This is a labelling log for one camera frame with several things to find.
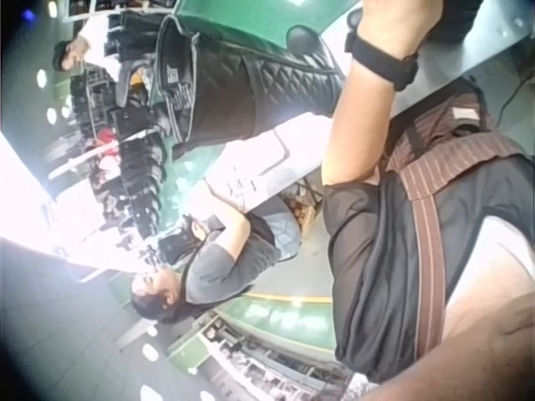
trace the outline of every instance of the wrist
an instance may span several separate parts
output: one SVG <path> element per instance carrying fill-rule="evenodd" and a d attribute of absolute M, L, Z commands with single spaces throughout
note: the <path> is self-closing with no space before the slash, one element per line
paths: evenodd
<path fill-rule="evenodd" d="M 415 54 L 420 46 L 420 40 L 417 38 L 406 33 L 396 33 L 391 28 L 382 29 L 379 25 L 366 22 L 364 19 L 357 28 L 357 35 L 365 42 L 399 60 Z"/>

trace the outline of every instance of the brown striped fabric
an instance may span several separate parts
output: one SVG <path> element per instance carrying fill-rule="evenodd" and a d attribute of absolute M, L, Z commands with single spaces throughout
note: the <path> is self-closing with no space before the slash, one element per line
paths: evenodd
<path fill-rule="evenodd" d="M 412 203 L 419 257 L 415 356 L 440 344 L 446 302 L 446 267 L 434 194 L 470 168 L 523 153 L 505 136 L 482 130 L 476 94 L 451 96 L 408 127 L 386 164 L 400 174 Z"/>

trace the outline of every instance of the cable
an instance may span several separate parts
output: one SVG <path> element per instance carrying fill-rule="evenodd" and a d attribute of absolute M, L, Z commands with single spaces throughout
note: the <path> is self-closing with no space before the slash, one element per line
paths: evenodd
<path fill-rule="evenodd" d="M 500 114 L 498 115 L 498 121 L 496 123 L 496 128 L 498 128 L 500 126 L 500 124 L 502 123 L 502 119 L 503 119 L 503 114 L 505 112 L 505 109 L 507 108 L 507 106 L 509 104 L 511 104 L 511 102 L 517 97 L 518 95 L 518 92 L 520 92 L 520 89 L 522 88 L 522 86 L 524 86 L 524 84 L 526 84 L 527 81 L 529 81 L 531 78 L 533 78 L 533 75 L 535 74 L 535 70 L 533 70 L 526 78 L 524 78 L 520 84 L 518 84 L 517 88 L 513 91 L 512 95 L 509 97 L 509 99 L 507 99 L 507 101 L 503 104 L 502 108 L 500 109 Z"/>

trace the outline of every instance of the wristwatch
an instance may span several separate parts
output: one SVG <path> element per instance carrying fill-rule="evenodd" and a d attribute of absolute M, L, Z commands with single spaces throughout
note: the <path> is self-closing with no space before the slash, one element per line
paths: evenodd
<path fill-rule="evenodd" d="M 351 53 L 367 69 L 393 83 L 396 92 L 412 84 L 418 73 L 418 53 L 399 60 L 364 41 L 356 29 L 350 30 L 345 39 L 345 52 Z"/>

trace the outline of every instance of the blue light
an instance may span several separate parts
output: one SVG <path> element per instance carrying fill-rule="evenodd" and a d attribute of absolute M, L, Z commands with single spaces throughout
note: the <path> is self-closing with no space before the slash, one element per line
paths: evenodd
<path fill-rule="evenodd" d="M 23 12 L 23 18 L 29 23 L 32 23 L 33 21 L 35 21 L 36 17 L 32 10 L 25 10 Z"/>

